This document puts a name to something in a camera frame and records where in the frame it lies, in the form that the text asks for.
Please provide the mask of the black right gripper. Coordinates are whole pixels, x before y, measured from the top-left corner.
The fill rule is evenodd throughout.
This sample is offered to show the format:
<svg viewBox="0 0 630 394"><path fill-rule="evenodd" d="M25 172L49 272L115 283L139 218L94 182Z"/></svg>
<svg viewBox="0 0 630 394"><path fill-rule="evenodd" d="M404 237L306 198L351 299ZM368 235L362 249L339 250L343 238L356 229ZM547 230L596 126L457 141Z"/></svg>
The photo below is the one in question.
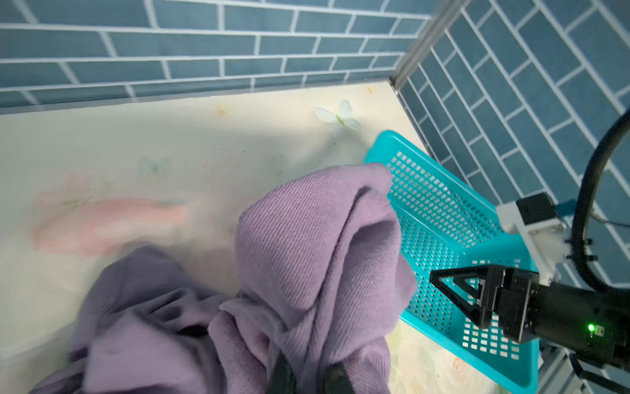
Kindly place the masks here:
<svg viewBox="0 0 630 394"><path fill-rule="evenodd" d="M429 280L478 328L498 316L503 337L514 342L536 338L528 316L539 290L539 274L501 265L475 265L430 272Z"/></svg>

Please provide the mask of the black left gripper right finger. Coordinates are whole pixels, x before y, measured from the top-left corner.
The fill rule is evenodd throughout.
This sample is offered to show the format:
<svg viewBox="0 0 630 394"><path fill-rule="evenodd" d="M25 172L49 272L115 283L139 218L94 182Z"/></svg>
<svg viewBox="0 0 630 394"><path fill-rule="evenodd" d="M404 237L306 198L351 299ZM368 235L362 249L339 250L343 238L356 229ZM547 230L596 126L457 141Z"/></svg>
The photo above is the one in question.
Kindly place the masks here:
<svg viewBox="0 0 630 394"><path fill-rule="evenodd" d="M343 363L333 364L326 369L323 379L324 394L355 394L352 382Z"/></svg>

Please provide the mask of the teal plastic basket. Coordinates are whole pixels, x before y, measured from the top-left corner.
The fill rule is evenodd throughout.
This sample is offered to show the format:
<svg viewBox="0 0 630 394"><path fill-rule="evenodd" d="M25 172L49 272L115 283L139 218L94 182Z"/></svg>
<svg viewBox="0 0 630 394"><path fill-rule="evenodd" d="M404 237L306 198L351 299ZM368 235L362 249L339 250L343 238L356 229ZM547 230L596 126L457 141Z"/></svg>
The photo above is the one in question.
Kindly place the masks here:
<svg viewBox="0 0 630 394"><path fill-rule="evenodd" d="M504 233L490 202L398 133L382 132L365 160L392 174L388 198L417 280L402 320L509 392L536 392L539 342L508 340L497 317L488 329L474 327L429 281L434 270L488 264L533 271L522 239Z"/></svg>

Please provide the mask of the purple trousers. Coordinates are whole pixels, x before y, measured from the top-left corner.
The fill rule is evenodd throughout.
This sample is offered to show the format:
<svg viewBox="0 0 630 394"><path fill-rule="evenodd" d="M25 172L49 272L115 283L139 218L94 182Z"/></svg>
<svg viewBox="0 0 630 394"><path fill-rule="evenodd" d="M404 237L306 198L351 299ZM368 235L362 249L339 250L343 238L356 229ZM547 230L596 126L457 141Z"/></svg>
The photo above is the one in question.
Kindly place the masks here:
<svg viewBox="0 0 630 394"><path fill-rule="evenodd" d="M36 393L267 393L280 354L296 393L343 363L355 393L386 393L395 328L416 289L381 164L331 167L278 187L236 228L233 297L152 246L100 274L67 365Z"/></svg>

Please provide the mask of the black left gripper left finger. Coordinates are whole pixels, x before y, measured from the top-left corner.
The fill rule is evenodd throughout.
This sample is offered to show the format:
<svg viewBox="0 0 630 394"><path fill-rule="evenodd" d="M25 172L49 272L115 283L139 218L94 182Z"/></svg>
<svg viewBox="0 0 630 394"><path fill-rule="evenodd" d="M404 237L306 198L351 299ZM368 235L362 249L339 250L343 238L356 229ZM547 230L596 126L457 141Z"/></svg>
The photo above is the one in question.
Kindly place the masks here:
<svg viewBox="0 0 630 394"><path fill-rule="evenodd" d="M286 357L280 354L269 379L267 394L296 394L296 378Z"/></svg>

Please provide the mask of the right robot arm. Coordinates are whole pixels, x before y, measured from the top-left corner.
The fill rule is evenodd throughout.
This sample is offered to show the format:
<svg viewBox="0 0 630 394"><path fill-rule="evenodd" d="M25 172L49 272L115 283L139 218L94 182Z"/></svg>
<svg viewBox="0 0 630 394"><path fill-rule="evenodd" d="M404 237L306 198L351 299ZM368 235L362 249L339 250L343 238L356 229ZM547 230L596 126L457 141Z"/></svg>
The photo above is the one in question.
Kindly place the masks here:
<svg viewBox="0 0 630 394"><path fill-rule="evenodd" d="M496 319L516 343L542 338L596 366L629 369L629 299L555 282L497 264L435 270L430 282L477 327Z"/></svg>

